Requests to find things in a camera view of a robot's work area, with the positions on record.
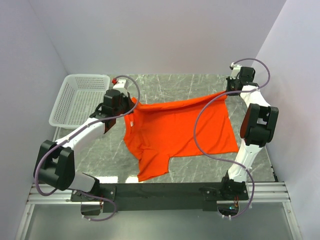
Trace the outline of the orange t-shirt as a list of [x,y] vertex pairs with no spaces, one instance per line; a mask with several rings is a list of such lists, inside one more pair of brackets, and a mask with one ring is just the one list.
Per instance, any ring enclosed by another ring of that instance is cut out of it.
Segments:
[[238,145],[229,119],[226,96],[139,103],[124,117],[124,142],[138,160],[139,182],[165,175],[173,157],[236,153]]

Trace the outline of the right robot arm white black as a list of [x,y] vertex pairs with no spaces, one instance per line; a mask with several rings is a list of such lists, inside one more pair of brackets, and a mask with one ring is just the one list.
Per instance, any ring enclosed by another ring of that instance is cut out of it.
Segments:
[[254,83],[254,68],[232,63],[230,69],[226,92],[229,96],[239,95],[247,111],[239,131],[241,144],[235,163],[222,178],[219,193],[226,200],[247,199],[248,170],[262,148],[273,139],[279,109],[267,103],[259,85]]

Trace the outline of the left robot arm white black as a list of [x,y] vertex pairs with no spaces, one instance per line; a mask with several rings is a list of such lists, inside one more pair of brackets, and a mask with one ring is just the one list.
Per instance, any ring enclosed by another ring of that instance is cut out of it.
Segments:
[[37,191],[45,196],[39,186],[45,183],[55,190],[82,191],[88,201],[96,200],[100,195],[100,181],[77,172],[75,158],[83,147],[106,134],[118,118],[132,113],[136,106],[125,87],[113,87],[105,92],[103,101],[80,127],[57,141],[44,141],[33,173]]

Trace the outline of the white perforated plastic basket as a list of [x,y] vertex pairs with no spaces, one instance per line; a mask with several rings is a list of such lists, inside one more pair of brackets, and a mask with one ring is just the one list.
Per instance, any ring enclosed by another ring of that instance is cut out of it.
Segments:
[[49,124],[65,129],[81,126],[103,101],[110,82],[110,77],[102,74],[67,75],[56,97]]

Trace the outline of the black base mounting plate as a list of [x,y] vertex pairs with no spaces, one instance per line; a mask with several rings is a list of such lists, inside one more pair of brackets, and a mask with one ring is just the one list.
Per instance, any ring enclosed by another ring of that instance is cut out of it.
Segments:
[[117,211],[198,210],[217,211],[217,203],[249,200],[244,182],[102,183],[99,197],[75,191],[72,202],[102,204],[103,213]]

